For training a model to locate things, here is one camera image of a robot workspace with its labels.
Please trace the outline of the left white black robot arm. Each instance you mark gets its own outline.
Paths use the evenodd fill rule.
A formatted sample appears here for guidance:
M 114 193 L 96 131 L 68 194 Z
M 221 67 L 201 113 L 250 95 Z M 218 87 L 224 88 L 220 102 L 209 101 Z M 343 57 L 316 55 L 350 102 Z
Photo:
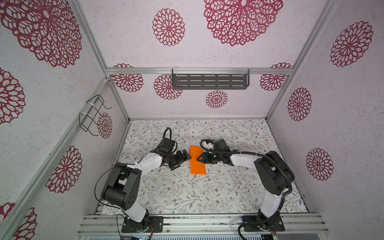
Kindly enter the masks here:
M 146 223 L 149 214 L 138 202 L 141 177 L 152 170 L 167 165 L 172 171 L 191 160 L 186 150 L 176 153 L 151 151 L 135 164 L 118 163 L 112 169 L 101 193 L 101 199 L 117 207 L 135 223 Z

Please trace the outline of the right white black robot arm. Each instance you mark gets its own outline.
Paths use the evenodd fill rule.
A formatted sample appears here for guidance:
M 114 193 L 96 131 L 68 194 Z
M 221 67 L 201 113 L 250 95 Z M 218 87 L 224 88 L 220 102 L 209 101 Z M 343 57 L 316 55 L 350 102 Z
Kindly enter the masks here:
M 269 151 L 265 154 L 245 151 L 207 151 L 203 152 L 197 161 L 203 164 L 222 162 L 230 166 L 256 170 L 266 189 L 266 195 L 260 208 L 260 214 L 265 219 L 280 212 L 286 196 L 293 191 L 292 182 L 295 180 L 295 175 L 275 151 Z

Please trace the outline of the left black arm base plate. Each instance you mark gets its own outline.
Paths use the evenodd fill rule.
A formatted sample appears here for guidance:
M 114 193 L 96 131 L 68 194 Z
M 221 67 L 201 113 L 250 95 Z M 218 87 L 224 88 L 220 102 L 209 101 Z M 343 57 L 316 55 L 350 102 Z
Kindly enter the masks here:
M 140 223 L 125 218 L 122 233 L 161 233 L 163 225 L 164 217 L 144 217 Z

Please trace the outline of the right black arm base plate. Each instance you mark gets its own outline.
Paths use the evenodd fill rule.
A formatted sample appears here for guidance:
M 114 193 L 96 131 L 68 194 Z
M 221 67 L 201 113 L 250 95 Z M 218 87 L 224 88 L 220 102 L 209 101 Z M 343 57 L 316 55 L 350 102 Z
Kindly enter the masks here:
M 243 224 L 253 223 L 252 225 L 245 226 L 246 232 L 283 232 L 285 226 L 281 216 L 271 217 L 270 219 L 262 218 L 260 216 L 243 216 Z

